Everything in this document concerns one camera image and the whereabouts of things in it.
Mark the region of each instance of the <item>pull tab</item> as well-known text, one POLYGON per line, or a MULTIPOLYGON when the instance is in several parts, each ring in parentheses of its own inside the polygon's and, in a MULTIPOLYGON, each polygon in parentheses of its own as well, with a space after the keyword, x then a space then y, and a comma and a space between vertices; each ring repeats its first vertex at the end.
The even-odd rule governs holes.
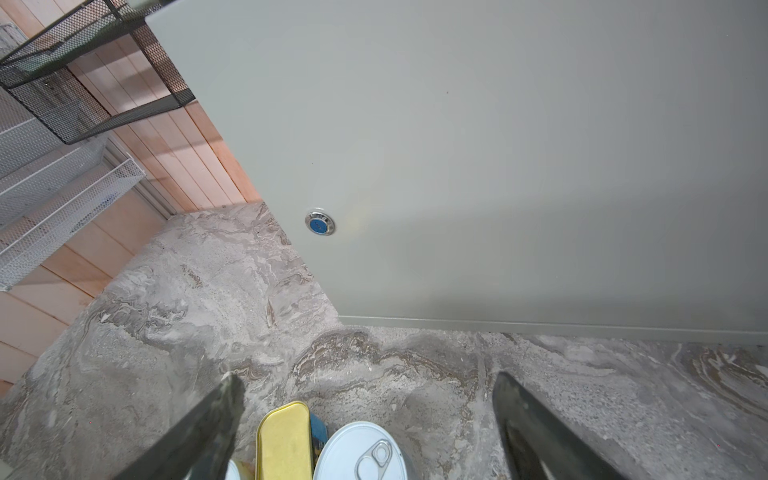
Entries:
POLYGON ((376 464, 376 467, 379 470, 379 478, 377 480, 382 480, 382 478, 384 478, 384 472, 386 472, 386 468, 389 466, 389 461, 392 460, 392 445, 388 440, 379 440, 363 453, 360 458, 357 459, 357 463, 355 464, 356 480, 368 480, 367 478, 360 478, 360 464, 366 458, 372 459, 376 464))

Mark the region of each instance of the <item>blue push button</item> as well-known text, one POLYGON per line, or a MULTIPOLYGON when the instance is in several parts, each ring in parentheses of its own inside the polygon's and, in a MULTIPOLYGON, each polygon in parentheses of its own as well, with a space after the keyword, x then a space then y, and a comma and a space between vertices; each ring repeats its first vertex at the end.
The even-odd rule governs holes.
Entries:
POLYGON ((328 225, 319 218, 313 218, 310 220, 310 228, 313 232, 323 235, 328 231, 328 225))
POLYGON ((330 235, 336 229, 336 225, 327 214, 322 211, 312 212, 304 219, 306 227, 317 235, 330 235))

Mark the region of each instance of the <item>black wire mesh shelf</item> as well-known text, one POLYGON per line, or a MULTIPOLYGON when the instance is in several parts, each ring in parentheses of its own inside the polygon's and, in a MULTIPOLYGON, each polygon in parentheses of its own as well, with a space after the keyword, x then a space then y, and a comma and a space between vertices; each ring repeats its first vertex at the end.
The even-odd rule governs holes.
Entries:
POLYGON ((0 84, 65 144, 183 107, 194 96, 144 22, 159 8, 88 0, 0 60, 0 84), (123 35, 136 41, 170 94, 112 115, 68 65, 123 35))

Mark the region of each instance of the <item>tin can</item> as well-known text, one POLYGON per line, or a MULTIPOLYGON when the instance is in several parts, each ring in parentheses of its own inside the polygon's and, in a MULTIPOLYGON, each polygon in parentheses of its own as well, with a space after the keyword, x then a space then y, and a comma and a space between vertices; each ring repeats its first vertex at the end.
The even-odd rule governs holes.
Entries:
POLYGON ((325 424, 304 402, 274 409, 256 433, 256 480, 310 480, 327 441, 325 424))
POLYGON ((416 480, 410 458, 395 439, 371 422, 353 422, 334 433, 315 467, 313 480, 416 480))

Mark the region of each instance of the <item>wire mesh rack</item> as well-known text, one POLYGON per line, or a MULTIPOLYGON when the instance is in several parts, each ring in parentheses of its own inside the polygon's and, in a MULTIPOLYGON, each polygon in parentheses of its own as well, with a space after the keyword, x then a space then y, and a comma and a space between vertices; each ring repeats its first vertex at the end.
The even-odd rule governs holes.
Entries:
POLYGON ((86 141, 55 158, 42 157, 0 180, 0 229, 53 197, 66 184, 95 167, 104 156, 107 135, 86 141))
MULTIPOLYGON (((0 55, 10 53, 25 40, 15 25, 0 25, 0 55)), ((3 178, 61 147, 61 140, 8 92, 0 89, 0 146, 0 178, 3 178)))
POLYGON ((0 84, 66 144, 194 100, 144 17, 125 0, 88 0, 0 60, 0 84), (123 35, 131 35, 165 83, 168 96, 111 115, 67 65, 123 35))
POLYGON ((10 290, 143 177, 132 158, 111 170, 100 164, 0 231, 0 290, 10 290))

